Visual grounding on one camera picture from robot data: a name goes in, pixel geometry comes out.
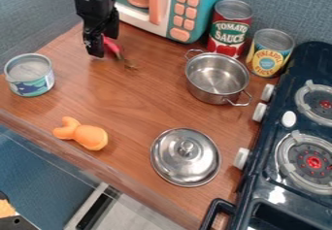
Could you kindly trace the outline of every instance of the can lid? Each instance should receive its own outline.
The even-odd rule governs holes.
[[[226,19],[248,19],[252,17],[250,5],[240,0],[218,1],[215,10]]]
[[[12,58],[5,66],[6,78],[10,82],[30,82],[50,72],[50,60],[40,54],[27,53]]]
[[[253,39],[266,49],[291,50],[295,46],[292,37],[277,29],[261,29],[254,34]]]

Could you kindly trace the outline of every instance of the gray wall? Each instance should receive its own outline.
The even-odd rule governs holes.
[[[74,0],[0,0],[0,67],[70,29],[74,11]]]
[[[300,44],[319,40],[332,44],[332,0],[243,0],[254,11],[251,34],[277,28]]]
[[[297,44],[332,43],[332,0],[244,1],[254,10],[251,34],[272,27],[289,33]],[[45,45],[79,20],[73,0],[0,0],[0,14],[0,67],[18,53]]]

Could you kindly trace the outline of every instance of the tuna can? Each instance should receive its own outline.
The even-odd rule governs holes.
[[[222,0],[216,3],[208,51],[239,57],[252,22],[252,9],[246,2]]]
[[[246,63],[257,76],[278,77],[293,52],[294,40],[276,29],[261,29],[254,34]]]
[[[5,65],[6,80],[13,93],[32,97],[48,92],[54,86],[50,60],[35,53],[12,58]]]

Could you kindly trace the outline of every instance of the orange toy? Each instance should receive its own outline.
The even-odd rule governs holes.
[[[106,131],[100,127],[81,125],[72,117],[62,118],[63,127],[53,130],[53,135],[60,140],[75,140],[90,150],[99,150],[108,143]]]
[[[16,210],[7,200],[0,200],[0,218],[14,216]]]

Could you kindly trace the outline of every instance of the tomato sauce label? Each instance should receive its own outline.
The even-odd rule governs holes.
[[[234,21],[216,21],[212,25],[211,37],[225,45],[238,45],[245,41],[249,26]]]

